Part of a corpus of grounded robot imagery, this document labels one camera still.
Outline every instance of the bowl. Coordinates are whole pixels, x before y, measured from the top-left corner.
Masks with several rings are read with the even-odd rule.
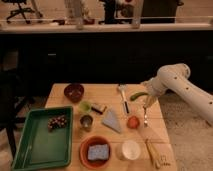
[[[90,146],[94,145],[104,145],[107,144],[109,147],[109,157],[107,160],[95,160],[95,161],[90,161],[88,159],[88,150]],[[87,138],[81,143],[80,146],[80,160],[82,164],[87,167],[88,169],[101,169],[107,166],[109,163],[109,160],[111,158],[111,146],[108,142],[108,140],[104,137],[101,136],[92,136]]]
[[[81,101],[84,94],[84,87],[78,83],[69,84],[64,89],[64,95],[73,103]]]

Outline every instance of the metal cup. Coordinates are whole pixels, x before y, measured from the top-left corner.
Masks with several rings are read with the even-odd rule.
[[[90,115],[83,115],[80,119],[82,128],[87,132],[91,131],[92,122],[93,122],[93,118]]]

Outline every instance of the wooden table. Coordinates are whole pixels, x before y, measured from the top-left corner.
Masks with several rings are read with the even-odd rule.
[[[148,114],[148,127],[143,125],[143,100],[145,97],[139,97],[139,99],[131,102],[129,97],[138,92],[146,91],[142,84],[128,84],[126,88],[126,96],[128,99],[128,105],[131,114],[135,114],[140,118],[141,125],[138,130],[129,129],[126,126],[127,115],[124,113],[122,105],[122,97],[117,90],[117,84],[82,84],[85,88],[83,100],[87,100],[94,103],[106,105],[107,108],[112,108],[119,118],[122,133],[119,134],[112,129],[104,126],[101,123],[103,115],[91,113],[94,118],[94,124],[91,132],[85,132],[79,128],[79,112],[78,104],[72,104],[64,96],[64,88],[68,84],[54,84],[50,92],[49,98],[46,103],[46,107],[60,107],[60,106],[72,106],[74,111],[73,117],[73,137],[72,137],[72,158],[69,166],[65,168],[58,168],[56,170],[69,170],[69,171],[83,171],[88,170],[81,164],[79,159],[79,147],[81,142],[92,135],[100,135],[107,138],[112,146],[112,158],[106,168],[102,170],[106,171],[149,171],[155,170],[153,167],[149,153],[145,145],[145,139],[150,139],[153,145],[157,148],[160,155],[166,157],[166,161],[170,165],[162,166],[162,171],[175,171],[177,170],[176,161],[172,151],[172,146],[168,137],[167,129],[164,123],[164,119],[160,110],[160,105],[156,101],[150,109],[147,110]],[[120,160],[116,154],[116,148],[124,140],[135,140],[141,147],[140,158],[134,162]]]

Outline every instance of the white cup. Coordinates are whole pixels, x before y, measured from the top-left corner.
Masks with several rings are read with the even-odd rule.
[[[134,140],[126,140],[117,148],[117,155],[120,160],[134,161],[140,157],[141,148]]]

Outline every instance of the grapes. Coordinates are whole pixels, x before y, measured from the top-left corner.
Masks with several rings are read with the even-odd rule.
[[[64,128],[66,124],[67,124],[66,116],[60,115],[50,118],[47,124],[47,128],[49,132],[52,132],[56,128]]]

